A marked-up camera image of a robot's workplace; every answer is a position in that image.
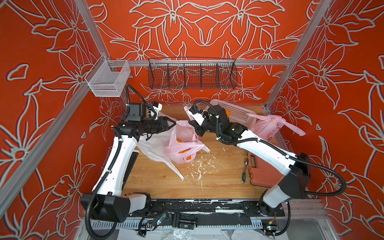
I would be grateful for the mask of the plain pink plastic bag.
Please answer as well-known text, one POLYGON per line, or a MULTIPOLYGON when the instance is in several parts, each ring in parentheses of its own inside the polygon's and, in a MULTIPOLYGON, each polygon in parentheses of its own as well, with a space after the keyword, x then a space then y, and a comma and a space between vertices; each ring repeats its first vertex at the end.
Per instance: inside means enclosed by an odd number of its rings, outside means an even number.
POLYGON ((165 147, 165 154, 177 164, 189 164, 194 161, 199 151, 210 152, 210 149, 199 140, 195 128, 189 124, 189 117, 186 114, 185 107, 166 106, 162 113, 177 122, 171 129, 171 139, 168 147, 165 147), (188 152, 179 154, 178 152, 191 148, 188 152))

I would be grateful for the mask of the pink printed plastic bag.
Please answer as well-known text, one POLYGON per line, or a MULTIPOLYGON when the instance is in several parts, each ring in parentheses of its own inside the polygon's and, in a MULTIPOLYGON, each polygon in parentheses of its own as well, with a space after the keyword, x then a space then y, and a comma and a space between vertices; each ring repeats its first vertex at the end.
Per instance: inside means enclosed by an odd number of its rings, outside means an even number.
POLYGON ((248 114, 250 118, 256 119, 250 130, 258 137, 269 141, 272 139, 282 127, 286 126, 299 136, 304 136, 306 133, 300 128, 288 123, 283 117, 277 115, 261 116, 257 114, 248 114))

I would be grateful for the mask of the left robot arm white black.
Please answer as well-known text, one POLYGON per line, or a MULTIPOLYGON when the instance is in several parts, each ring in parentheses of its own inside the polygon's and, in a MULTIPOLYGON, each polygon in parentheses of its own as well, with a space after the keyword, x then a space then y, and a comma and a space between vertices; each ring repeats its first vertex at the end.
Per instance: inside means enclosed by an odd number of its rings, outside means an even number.
POLYGON ((120 122, 112 127, 115 133, 113 149, 99 180, 81 204, 85 209, 85 225, 94 240, 105 240, 131 214, 144 217, 143 210, 150 207, 151 196, 134 193, 122 197, 122 190, 136 162, 136 147, 140 137, 149 140, 153 135, 166 132, 176 125, 174 120, 160 116, 162 104, 129 102, 120 122))

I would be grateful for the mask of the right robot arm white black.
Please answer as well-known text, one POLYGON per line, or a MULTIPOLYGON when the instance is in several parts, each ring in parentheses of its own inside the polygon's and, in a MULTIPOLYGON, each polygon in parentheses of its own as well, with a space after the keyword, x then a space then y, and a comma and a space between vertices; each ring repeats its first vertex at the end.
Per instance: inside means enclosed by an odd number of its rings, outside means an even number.
POLYGON ((206 132, 213 133, 222 144, 237 146, 253 153, 283 175, 259 199, 258 208, 263 216, 272 215, 283 202, 288 203, 291 199, 302 199, 307 195, 333 197, 343 194, 347 189, 347 183, 339 173, 311 163, 304 153, 296 155, 285 151, 257 136, 246 126, 231 122, 225 109, 219 105, 197 100, 186 113, 190 118, 189 124, 195 128, 198 136, 202 137, 206 132), (311 167, 333 175, 340 182, 340 188, 331 193, 306 191, 311 178, 311 167))

